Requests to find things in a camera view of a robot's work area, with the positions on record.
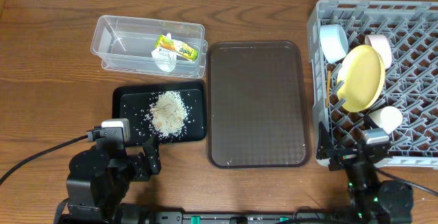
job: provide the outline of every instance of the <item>wooden table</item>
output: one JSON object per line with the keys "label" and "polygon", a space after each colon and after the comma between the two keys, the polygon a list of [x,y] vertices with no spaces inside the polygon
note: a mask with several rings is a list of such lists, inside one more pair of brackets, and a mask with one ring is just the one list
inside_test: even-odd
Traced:
{"label": "wooden table", "polygon": [[[306,22],[317,1],[6,0],[0,20],[0,174],[109,119],[115,88],[185,81],[104,71],[90,52],[97,19],[104,14],[200,23],[210,45],[291,40],[301,50],[311,113]],[[78,142],[17,170],[0,187],[0,222],[51,223],[57,204],[67,197],[70,159],[90,146]],[[160,152],[162,172],[150,182],[132,183],[126,202],[154,210],[289,213],[300,206],[349,204],[345,173],[329,172],[314,155],[299,169],[221,170],[208,162],[205,140],[164,145]],[[432,169],[385,170],[438,189]],[[415,190],[415,223],[436,223],[437,208],[437,198]]]}

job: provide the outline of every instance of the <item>clear plastic container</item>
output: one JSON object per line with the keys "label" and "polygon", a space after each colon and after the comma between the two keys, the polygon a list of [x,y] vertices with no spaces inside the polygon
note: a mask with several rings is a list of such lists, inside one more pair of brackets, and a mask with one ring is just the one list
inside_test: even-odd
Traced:
{"label": "clear plastic container", "polygon": [[[176,61],[153,58],[151,52],[159,35],[168,33],[172,39],[198,50],[198,58],[194,61],[181,56]],[[97,23],[91,52],[102,58],[105,70],[202,78],[208,48],[204,34],[205,29],[199,24],[104,15]]]}

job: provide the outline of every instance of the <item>green connector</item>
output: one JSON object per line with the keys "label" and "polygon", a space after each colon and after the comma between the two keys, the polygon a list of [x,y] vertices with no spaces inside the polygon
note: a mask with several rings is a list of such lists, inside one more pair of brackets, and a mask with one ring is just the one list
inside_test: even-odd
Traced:
{"label": "green connector", "polygon": [[199,216],[192,216],[192,224],[201,224],[201,218]]}

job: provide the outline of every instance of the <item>yellow snack packet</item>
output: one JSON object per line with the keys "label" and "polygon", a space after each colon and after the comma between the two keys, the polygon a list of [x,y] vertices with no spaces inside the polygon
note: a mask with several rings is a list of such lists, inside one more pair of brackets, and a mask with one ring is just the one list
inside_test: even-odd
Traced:
{"label": "yellow snack packet", "polygon": [[178,55],[191,61],[196,60],[198,57],[198,51],[191,48],[187,43],[170,39],[165,35],[159,36],[157,42],[155,43],[155,48],[158,47],[178,53]]}

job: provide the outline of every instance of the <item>brown tray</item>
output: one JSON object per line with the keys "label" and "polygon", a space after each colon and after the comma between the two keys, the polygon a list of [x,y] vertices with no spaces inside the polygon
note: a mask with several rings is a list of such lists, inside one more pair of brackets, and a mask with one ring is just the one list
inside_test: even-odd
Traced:
{"label": "brown tray", "polygon": [[224,169],[310,158],[301,57],[292,42],[222,42],[209,60],[209,161]]}

